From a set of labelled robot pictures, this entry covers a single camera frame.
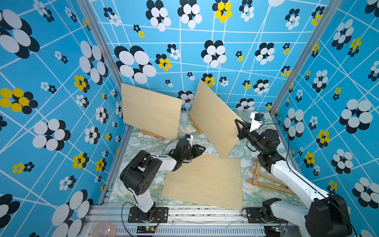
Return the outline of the wooden easel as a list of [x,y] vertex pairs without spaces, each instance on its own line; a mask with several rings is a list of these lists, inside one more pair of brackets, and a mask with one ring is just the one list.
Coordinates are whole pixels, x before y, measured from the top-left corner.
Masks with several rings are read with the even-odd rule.
[[143,135],[148,135],[150,137],[153,137],[153,138],[156,138],[156,139],[159,139],[161,142],[163,142],[165,140],[165,138],[163,136],[159,136],[157,134],[154,134],[154,133],[151,133],[151,132],[148,132],[148,131],[145,131],[145,130],[142,130],[142,129],[139,129],[139,132],[142,133]]
[[194,125],[194,127],[196,128],[196,130],[198,131],[199,135],[202,135],[203,134],[203,131],[202,129],[200,128],[200,126],[197,124],[197,122],[194,120],[194,118],[192,117],[191,114],[188,115],[189,117],[189,120],[192,122],[192,124]]
[[248,183],[254,186],[262,186],[275,191],[295,195],[295,193],[284,182],[262,172],[262,167],[257,158],[253,158],[252,160],[256,163],[256,167],[250,169],[250,172],[253,174],[253,178],[248,178]]

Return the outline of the plywood board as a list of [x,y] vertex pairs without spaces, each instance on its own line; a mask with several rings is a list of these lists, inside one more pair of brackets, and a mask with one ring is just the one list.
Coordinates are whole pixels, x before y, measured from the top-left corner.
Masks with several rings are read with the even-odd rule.
[[240,117],[203,81],[198,84],[189,115],[220,157],[226,159],[238,141],[235,120]]
[[182,101],[151,90],[121,84],[123,121],[167,138],[178,136]]
[[201,155],[167,173],[163,198],[241,210],[243,191],[239,159]]

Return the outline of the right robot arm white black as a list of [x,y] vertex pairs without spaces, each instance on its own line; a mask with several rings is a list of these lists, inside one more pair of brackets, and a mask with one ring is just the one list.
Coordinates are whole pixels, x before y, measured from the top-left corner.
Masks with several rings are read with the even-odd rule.
[[235,120],[237,136],[246,139],[258,152],[258,161],[268,173],[281,180],[304,203],[304,206],[287,204],[279,198],[262,203],[261,216],[266,222],[283,219],[305,229],[311,237],[349,237],[356,231],[350,221],[345,199],[332,195],[311,183],[293,169],[279,154],[280,144],[276,130],[267,129],[258,133],[262,123]]

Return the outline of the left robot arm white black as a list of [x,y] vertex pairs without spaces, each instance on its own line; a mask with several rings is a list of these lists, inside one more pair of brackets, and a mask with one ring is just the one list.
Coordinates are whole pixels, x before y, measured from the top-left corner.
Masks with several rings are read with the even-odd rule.
[[191,162],[206,150],[204,146],[193,145],[191,138],[178,138],[177,141],[174,149],[161,156],[141,150],[120,173],[120,181],[136,201],[136,217],[143,222],[159,217],[149,190],[157,173],[177,171],[184,163]]

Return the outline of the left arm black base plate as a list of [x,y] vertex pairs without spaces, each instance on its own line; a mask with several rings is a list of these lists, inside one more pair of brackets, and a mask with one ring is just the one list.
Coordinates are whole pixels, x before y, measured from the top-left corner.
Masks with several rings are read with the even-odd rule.
[[153,206],[147,213],[134,206],[129,210],[128,223],[167,223],[169,208]]

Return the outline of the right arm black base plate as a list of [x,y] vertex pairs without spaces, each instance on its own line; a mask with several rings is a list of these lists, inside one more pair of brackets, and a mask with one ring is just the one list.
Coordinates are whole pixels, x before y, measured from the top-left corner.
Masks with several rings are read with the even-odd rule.
[[286,220],[278,219],[274,217],[271,221],[266,221],[262,216],[262,208],[261,207],[244,207],[241,210],[241,215],[248,219],[249,224],[272,224],[272,225],[280,225],[287,224]]

